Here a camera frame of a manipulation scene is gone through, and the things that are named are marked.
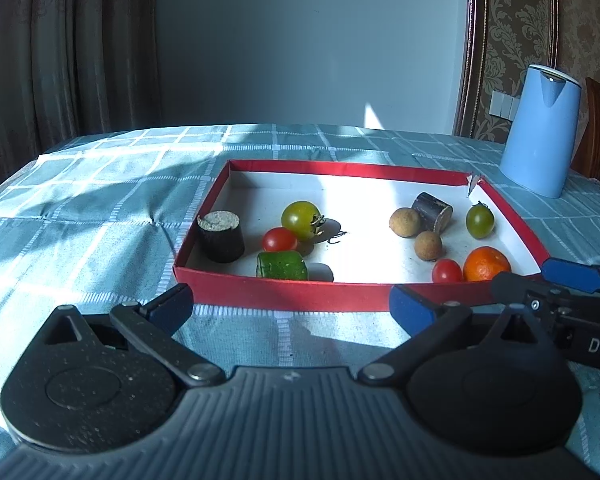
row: cardboard box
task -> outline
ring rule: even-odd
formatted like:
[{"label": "cardboard box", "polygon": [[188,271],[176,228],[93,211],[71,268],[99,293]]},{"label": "cardboard box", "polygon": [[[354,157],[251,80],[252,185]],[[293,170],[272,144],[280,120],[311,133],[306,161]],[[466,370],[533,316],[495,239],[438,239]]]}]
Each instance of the cardboard box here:
[{"label": "cardboard box", "polygon": [[[539,273],[549,257],[540,240],[499,193],[481,180],[468,194],[470,175],[346,162],[296,160],[230,160],[196,215],[230,210],[240,217],[246,250],[236,262],[215,264],[196,244],[194,220],[178,252],[174,273],[187,283],[197,303],[309,312],[381,312],[388,310],[393,284],[411,285],[437,303],[491,303],[490,282],[433,284],[434,262],[421,261],[412,238],[389,229],[389,217],[409,207],[425,191],[453,206],[442,233],[445,254],[462,266],[468,253],[483,245],[497,248],[513,272]],[[295,282],[256,278],[256,256],[262,236],[280,225],[285,207],[297,200],[314,203],[340,224],[345,235],[315,244],[304,260],[310,280]],[[494,213],[494,232],[475,240],[467,232],[468,209],[483,202]],[[333,282],[328,280],[333,275]]]}]

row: green tomato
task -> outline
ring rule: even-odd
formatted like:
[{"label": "green tomato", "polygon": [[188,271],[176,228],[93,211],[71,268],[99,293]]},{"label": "green tomato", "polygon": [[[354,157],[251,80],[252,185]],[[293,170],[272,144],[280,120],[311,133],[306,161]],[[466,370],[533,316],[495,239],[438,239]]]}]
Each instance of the green tomato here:
[{"label": "green tomato", "polygon": [[300,200],[286,206],[280,219],[282,227],[286,227],[298,237],[298,240],[310,240],[320,231],[324,217],[311,202]]},{"label": "green tomato", "polygon": [[495,223],[493,213],[482,202],[472,206],[466,214],[466,230],[478,240],[489,236]]}]

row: table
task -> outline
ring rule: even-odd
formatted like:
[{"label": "table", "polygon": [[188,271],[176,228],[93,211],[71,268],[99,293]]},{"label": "table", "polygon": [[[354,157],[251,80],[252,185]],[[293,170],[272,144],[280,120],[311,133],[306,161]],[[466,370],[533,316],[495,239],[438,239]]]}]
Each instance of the table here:
[{"label": "table", "polygon": [[[175,253],[229,158],[475,171],[552,256],[600,264],[600,184],[571,173],[561,198],[533,195],[500,174],[502,148],[451,136],[315,124],[160,128],[79,137],[59,146],[0,186],[0,388],[56,305],[106,312],[120,301],[147,302],[174,285]],[[243,364],[347,365],[355,372],[408,335],[388,313],[197,304],[175,337],[227,371]],[[573,369],[585,409],[570,448],[600,470],[600,372]],[[0,457],[11,446],[0,426]]]}]

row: green cucumber piece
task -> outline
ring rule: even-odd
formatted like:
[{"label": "green cucumber piece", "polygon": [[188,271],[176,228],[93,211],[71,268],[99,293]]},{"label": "green cucumber piece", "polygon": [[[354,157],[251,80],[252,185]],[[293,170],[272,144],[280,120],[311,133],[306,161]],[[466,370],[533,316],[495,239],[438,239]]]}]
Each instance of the green cucumber piece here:
[{"label": "green cucumber piece", "polygon": [[308,275],[299,252],[279,251],[258,254],[256,277],[274,280],[306,280]]}]

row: screw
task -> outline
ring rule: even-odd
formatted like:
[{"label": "screw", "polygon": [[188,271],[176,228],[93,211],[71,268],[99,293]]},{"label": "screw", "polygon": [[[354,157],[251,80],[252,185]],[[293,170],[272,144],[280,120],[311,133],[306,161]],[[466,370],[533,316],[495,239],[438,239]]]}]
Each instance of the screw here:
[{"label": "screw", "polygon": [[195,381],[212,381],[222,370],[211,363],[198,363],[187,370],[187,375]]},{"label": "screw", "polygon": [[381,381],[395,373],[394,367],[386,363],[371,363],[362,368],[362,374],[370,380]]}]

